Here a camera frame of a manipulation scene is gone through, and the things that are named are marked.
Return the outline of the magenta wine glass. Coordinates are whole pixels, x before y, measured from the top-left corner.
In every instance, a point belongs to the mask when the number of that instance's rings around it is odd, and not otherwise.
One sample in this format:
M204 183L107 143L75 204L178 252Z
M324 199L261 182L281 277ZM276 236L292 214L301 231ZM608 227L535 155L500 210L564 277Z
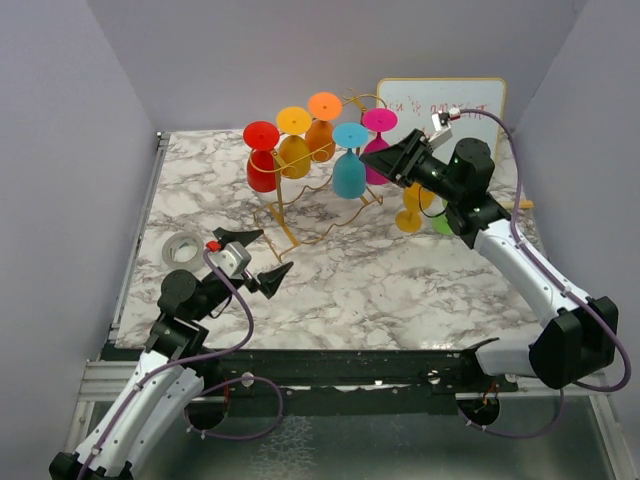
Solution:
M367 111L362 117L362 125L375 133L375 137L364 147L362 153L368 154L384 150L389 143L383 138L385 132L393 130L398 123L397 115L387 108L374 108ZM367 166L366 182L369 185L383 185L388 182L386 178Z

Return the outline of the yellow wine glass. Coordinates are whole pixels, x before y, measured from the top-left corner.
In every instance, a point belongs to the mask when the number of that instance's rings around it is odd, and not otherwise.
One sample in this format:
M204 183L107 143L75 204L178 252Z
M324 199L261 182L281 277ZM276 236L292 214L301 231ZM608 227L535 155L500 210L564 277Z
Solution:
M422 227L422 212L431 206L435 194L414 183L403 190L402 199L404 209L396 215L395 224L402 232L415 233Z

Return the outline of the teal wine glass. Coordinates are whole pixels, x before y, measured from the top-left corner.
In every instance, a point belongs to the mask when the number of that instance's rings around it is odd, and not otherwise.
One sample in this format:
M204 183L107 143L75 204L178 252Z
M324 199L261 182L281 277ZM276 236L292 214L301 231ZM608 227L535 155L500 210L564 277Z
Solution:
M333 167L333 191L341 198L357 199L366 190L366 171L355 150L367 142L367 129L359 123L345 122L334 128L332 138L345 149Z

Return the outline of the green wine glass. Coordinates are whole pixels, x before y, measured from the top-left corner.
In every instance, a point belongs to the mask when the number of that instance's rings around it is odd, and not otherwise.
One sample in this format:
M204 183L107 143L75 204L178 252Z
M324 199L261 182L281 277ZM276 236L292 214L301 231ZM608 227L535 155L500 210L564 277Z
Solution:
M431 224L434 230L445 236L452 236L453 231L451 230L445 211L446 211L447 202L445 200L440 201L440 206L436 208L434 213L429 214L429 218L431 219Z

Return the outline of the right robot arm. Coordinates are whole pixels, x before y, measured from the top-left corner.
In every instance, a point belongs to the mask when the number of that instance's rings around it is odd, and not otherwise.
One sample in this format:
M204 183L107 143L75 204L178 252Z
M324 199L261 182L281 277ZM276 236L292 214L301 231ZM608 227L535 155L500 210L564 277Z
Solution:
M414 130L361 159L400 187L419 185L445 200L454 234L498 269L542 326L532 341L489 340L477 346L475 357L459 367L467 389L481 391L506 374L561 389L613 362L616 305L573 285L512 226L509 212L488 191L494 162L485 142L463 138L443 163L422 132Z

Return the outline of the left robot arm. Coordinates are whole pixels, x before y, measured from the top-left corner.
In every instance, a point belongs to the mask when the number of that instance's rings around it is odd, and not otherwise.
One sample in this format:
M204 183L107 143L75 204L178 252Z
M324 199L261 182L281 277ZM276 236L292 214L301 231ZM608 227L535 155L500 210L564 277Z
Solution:
M243 338L227 349L204 348L208 334L200 322L223 303L236 299L248 305L239 290L272 298L291 269L286 263L253 275L248 245L263 230L245 232L218 228L213 240L201 244L210 272L198 279L185 268L168 273L157 301L153 323L138 363L125 387L98 426L71 453L60 452L49 466L54 479L131 479L146 450L196 394L210 394L220 385L215 365L248 343Z

